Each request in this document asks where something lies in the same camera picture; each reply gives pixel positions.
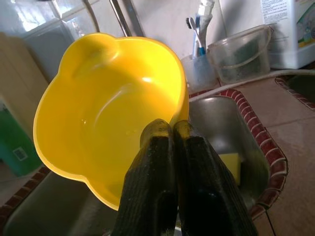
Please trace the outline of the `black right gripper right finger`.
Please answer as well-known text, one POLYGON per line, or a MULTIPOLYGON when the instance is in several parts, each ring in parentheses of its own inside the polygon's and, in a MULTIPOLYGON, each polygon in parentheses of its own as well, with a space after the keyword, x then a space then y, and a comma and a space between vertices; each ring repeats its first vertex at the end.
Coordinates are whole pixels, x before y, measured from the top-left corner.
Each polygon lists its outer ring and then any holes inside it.
POLYGON ((184 236, 256 236, 232 173, 187 120, 174 125, 179 217, 184 236))

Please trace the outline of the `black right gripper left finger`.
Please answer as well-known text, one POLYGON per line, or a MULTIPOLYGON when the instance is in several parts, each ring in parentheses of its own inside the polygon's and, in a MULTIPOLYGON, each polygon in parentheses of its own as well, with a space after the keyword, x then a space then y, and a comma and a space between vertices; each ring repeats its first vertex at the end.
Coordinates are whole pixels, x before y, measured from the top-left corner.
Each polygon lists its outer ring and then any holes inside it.
POLYGON ((114 236, 172 236, 178 195, 170 125, 156 119, 142 131, 140 149, 124 179, 114 236))

